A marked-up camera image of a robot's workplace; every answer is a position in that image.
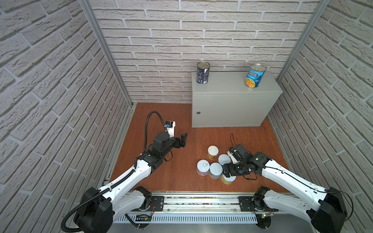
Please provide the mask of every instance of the wooden table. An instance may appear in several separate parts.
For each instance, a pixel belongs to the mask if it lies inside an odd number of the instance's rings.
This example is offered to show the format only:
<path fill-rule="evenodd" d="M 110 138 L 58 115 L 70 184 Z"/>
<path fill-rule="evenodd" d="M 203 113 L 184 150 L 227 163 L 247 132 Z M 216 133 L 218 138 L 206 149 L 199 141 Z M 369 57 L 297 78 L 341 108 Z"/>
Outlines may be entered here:
<path fill-rule="evenodd" d="M 149 112 L 153 110 L 158 111 L 164 121 L 176 122 L 176 137 L 180 137 L 182 133 L 188 133 L 187 146 L 180 149 L 174 148 L 172 160 L 164 161 L 155 172 L 135 187 L 141 185 L 150 191 L 256 192 L 259 187 L 266 186 L 277 192 L 288 192 L 279 184 L 260 176 L 257 180 L 245 180 L 240 176 L 231 185 L 226 185 L 220 178 L 213 179 L 209 175 L 198 175 L 196 169 L 199 160 L 217 162 L 217 158 L 215 160 L 207 158 L 207 148 L 215 145 L 219 148 L 219 154 L 226 154 L 232 146 L 229 140 L 231 133 L 234 135 L 235 142 L 242 144 L 252 154 L 261 151 L 286 168 L 287 164 L 267 118 L 260 127 L 192 129 L 191 104 L 138 103 L 115 165 L 112 180 L 129 169 L 134 164 L 134 158 L 142 152 L 145 120 Z M 148 123 L 148 145 L 162 130 L 161 121 L 156 114 L 153 114 Z M 254 178 L 255 176 L 251 174 L 247 177 Z"/>

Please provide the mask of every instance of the cabinet top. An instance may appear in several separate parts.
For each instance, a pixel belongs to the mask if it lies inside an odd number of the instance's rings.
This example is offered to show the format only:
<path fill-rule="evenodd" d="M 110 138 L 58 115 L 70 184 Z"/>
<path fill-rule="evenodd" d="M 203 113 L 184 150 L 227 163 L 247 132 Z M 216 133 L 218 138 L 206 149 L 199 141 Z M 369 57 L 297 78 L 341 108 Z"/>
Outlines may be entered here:
<path fill-rule="evenodd" d="M 192 72 L 193 95 L 250 95 L 250 94 L 281 94 L 282 90 L 266 71 L 257 88 L 248 88 L 245 85 L 247 71 L 210 72 L 206 84 L 196 82 L 197 73 Z"/>

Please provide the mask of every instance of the progresso can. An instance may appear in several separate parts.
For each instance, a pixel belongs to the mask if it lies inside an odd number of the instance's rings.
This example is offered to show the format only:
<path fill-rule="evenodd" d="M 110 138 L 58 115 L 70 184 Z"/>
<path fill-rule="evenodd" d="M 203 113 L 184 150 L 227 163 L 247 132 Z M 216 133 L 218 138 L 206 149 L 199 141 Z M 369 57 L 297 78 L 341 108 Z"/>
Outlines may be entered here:
<path fill-rule="evenodd" d="M 209 79 L 210 64 L 208 62 L 197 63 L 197 83 L 206 84 Z"/>
<path fill-rule="evenodd" d="M 251 64 L 249 72 L 247 73 L 245 85 L 250 88 L 258 87 L 266 69 L 267 67 L 262 64 Z"/>

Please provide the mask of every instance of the white can lid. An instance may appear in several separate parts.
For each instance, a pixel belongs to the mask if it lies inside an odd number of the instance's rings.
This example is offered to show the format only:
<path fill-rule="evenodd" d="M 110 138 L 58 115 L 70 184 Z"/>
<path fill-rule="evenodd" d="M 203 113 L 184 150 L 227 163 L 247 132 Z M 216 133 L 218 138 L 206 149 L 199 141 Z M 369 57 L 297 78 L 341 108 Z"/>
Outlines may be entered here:
<path fill-rule="evenodd" d="M 212 156 L 216 156 L 219 153 L 219 149 L 216 146 L 209 146 L 208 151 Z"/>
<path fill-rule="evenodd" d="M 230 163 L 231 159 L 230 159 L 230 157 L 228 155 L 221 154 L 221 155 L 219 155 L 218 161 L 223 166 L 226 163 Z"/>
<path fill-rule="evenodd" d="M 210 172 L 215 176 L 219 176 L 223 172 L 223 167 L 219 163 L 212 163 L 210 165 Z"/>
<path fill-rule="evenodd" d="M 224 176 L 224 175 L 223 175 L 223 178 L 224 178 L 226 181 L 228 181 L 228 182 L 233 182 L 233 181 L 236 179 L 235 176 L 226 177 L 226 176 Z"/>
<path fill-rule="evenodd" d="M 197 168 L 200 172 L 207 172 L 210 169 L 210 163 L 207 160 L 200 160 L 197 163 Z"/>

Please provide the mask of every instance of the cabinet door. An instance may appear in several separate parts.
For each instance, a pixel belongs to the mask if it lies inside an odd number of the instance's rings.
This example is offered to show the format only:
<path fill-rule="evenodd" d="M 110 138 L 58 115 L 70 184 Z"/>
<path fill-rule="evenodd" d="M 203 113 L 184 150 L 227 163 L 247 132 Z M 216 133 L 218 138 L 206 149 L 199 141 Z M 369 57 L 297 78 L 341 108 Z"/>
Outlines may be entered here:
<path fill-rule="evenodd" d="M 260 126 L 279 96 L 194 95 L 192 127 Z"/>

